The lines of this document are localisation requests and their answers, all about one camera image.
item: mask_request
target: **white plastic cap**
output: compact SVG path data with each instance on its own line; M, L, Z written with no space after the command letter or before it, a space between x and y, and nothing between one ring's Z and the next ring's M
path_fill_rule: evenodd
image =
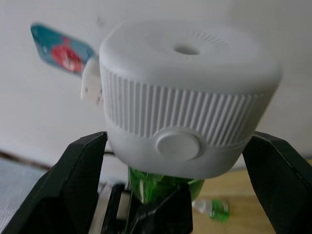
M132 21L100 48L110 145L127 165L187 178L228 171L281 79L248 34L185 21Z

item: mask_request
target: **mist outlet hole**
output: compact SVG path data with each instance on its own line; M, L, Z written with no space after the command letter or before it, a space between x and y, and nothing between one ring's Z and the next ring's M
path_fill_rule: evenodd
M198 55L199 54L199 50L192 47L191 45L177 45L175 47L175 51L183 55Z

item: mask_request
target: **clear plastic bottle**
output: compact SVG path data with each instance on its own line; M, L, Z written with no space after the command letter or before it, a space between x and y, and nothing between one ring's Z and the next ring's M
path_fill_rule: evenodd
M225 222L229 219L229 204L222 200L196 199L192 207L216 221Z

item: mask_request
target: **white wall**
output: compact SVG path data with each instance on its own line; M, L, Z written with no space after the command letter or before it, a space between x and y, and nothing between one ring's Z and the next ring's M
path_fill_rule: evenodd
M258 130L312 153L310 0L2 0L0 149L52 165L77 138L105 130L102 113L79 99L81 80L42 62L30 24L42 22L95 50L122 19L149 15L226 22L255 33L285 76Z

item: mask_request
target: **white button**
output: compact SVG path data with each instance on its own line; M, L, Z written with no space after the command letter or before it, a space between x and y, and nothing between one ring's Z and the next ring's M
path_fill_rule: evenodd
M200 144L196 137L185 132L167 132L158 137L156 148L164 157L189 160L196 157Z

